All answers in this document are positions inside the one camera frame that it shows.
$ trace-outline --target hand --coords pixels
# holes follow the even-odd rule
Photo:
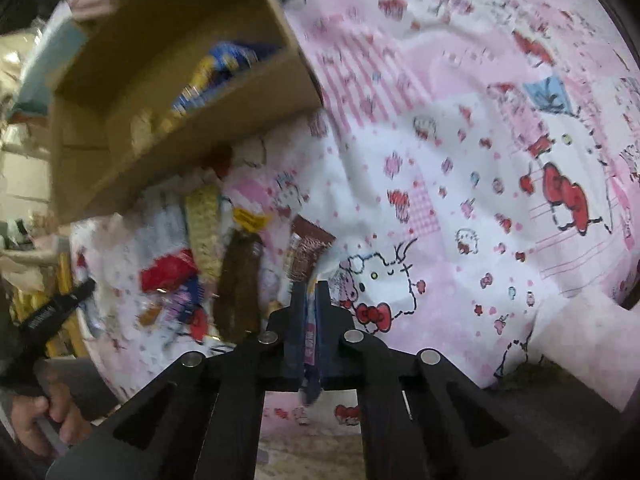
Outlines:
[[[78,444],[89,436],[92,429],[71,399],[66,384],[53,380],[50,382],[49,393],[50,400],[47,397],[15,396],[11,411],[11,422],[18,440],[36,455],[43,457],[51,457],[53,449],[35,423],[38,417],[49,412],[53,420],[62,423],[60,440],[66,444]]]

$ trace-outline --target hello kitty tablecloth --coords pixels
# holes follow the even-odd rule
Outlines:
[[[272,215],[263,303],[301,214],[336,237],[356,327],[437,348],[487,386],[529,357],[541,300],[630,290],[640,72],[597,0],[292,0],[286,14],[325,110],[235,146],[223,188]],[[100,351],[127,395],[156,373],[129,337]],[[328,420],[357,421],[355,403],[327,402]],[[294,405],[267,404],[265,421],[295,425]]]

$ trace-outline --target silver screw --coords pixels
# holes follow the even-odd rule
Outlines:
[[[440,362],[440,352],[429,348],[420,354],[420,359],[426,365],[436,365]]]
[[[182,363],[182,366],[186,366],[187,368],[195,368],[202,362],[203,358],[204,355],[202,355],[200,352],[187,352],[180,358],[180,362]]]
[[[360,330],[347,330],[344,333],[344,340],[347,343],[359,343],[364,339],[364,334]]]
[[[271,330],[267,330],[266,332],[262,332],[258,336],[258,341],[263,345],[270,345],[275,343],[278,340],[278,334],[272,332]]]

